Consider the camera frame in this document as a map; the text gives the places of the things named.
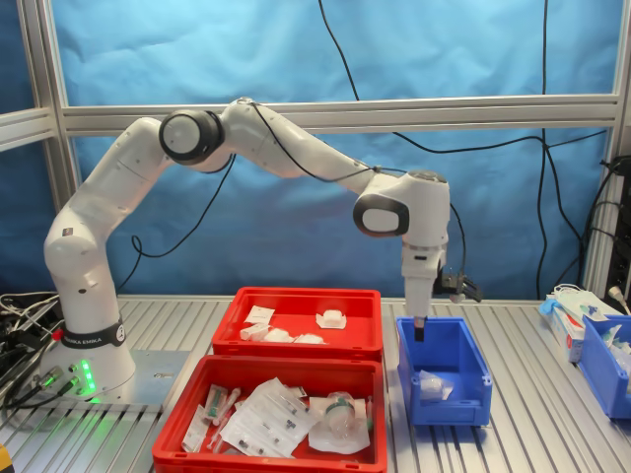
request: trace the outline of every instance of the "small plastic container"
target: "small plastic container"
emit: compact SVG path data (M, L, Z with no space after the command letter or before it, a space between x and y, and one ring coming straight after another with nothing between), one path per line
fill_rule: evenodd
M611 327L622 325L616 338L631 341L631 317L609 315L608 318L606 322L594 322L583 317L585 340L579 366L604 414L611 419L631 419L631 394L627 394L629 376L601 338Z
M493 381L464 319L432 317L425 341L414 341L414 320L396 320L398 374L410 424L415 426L485 426L489 423ZM445 401L421 400L419 372L454 383Z
M301 386L309 396L326 397L342 390L353 398L373 396L372 417L375 427L370 431L370 446L350 455L315 450L304 439L294 450L295 458L268 458L213 453L207 445L216 428L211 427L201 451L182 450L181 440L198 404L203 404L211 384L233 390L242 389L249 396L261 383L278 377L289 386ZM169 415L152 449L154 467L158 473L176 472L279 472L332 473L360 471L386 473L386 414L384 373L382 365L366 361L292 360L278 358L230 357L213 355L202 358L186 388Z
M240 332L253 305L274 309L272 327L292 337L312 333L324 344L242 340ZM317 325L316 314L329 309L346 315L344 329ZM383 346L381 296L356 289L241 288L213 336L213 352L219 355L381 362Z

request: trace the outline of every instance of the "metal table surface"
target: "metal table surface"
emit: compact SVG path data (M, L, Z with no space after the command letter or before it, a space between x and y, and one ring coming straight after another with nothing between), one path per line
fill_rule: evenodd
M230 300L121 297L131 347L191 352L166 412L104 404L76 410L69 402L20 411L0 427L16 471L153 470L151 446L197 361L212 353ZM604 416L580 370L563 362L536 303L436 301L433 311L464 316L471 329L493 374L491 422L410 429L396 372L394 318L404 314L403 300L383 300L388 471L631 471L631 422Z

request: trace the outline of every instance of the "blue storage bin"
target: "blue storage bin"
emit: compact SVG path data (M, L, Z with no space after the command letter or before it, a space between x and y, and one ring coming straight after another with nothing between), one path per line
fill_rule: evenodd
M631 419L631 394L627 394L629 376L615 361L601 337L611 327L622 325L616 338L631 342L631 317L609 315L608 318L607 322L593 322L583 317L585 340L579 366L606 416Z
M399 333L398 375L407 418L415 426L486 426L493 381L464 319L432 317L425 341L414 341L414 319L396 320ZM419 372L454 383L445 401L421 401Z

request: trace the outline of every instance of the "white robotic arm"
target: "white robotic arm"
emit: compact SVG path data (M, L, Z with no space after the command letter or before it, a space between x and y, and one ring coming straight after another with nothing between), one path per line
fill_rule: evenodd
M65 325L61 343L40 371L59 367L76 376L79 399L117 388L134 373L125 344L105 243L168 166L222 169L242 155L280 177L313 175L359 194L358 228L372 237L402 236L407 312L423 339L432 288L446 262L450 198L447 182L430 171L380 172L319 141L282 115L250 99L218 116L179 111L162 123L134 122L57 215L45 242L46 265L59 293Z

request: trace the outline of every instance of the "metal pole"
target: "metal pole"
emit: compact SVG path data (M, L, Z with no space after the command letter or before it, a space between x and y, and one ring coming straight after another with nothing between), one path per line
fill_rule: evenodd
M631 1L625 0L622 11L622 25L620 28L620 41L618 44L618 59L616 63L616 75L614 93L619 95L617 104L615 125L609 133L605 161L610 162L614 157L625 153L631 153L631 130L626 126L627 106L629 103L629 68L631 67ZM600 181L607 175L608 169L602 171ZM620 202L622 195L622 177L614 176L603 191L601 199L612 202ZM618 221L618 208L615 205L601 205L598 208L593 226L608 233L615 234ZM613 241L611 237L601 232L593 232L590 238L587 266L583 284L587 289L603 298L607 290L606 282L609 274L609 263Z
M18 12L35 106L47 107L54 115L56 136L45 140L43 148L52 199L58 212L77 189L80 177L61 113L67 99L54 22L46 0L18 0Z

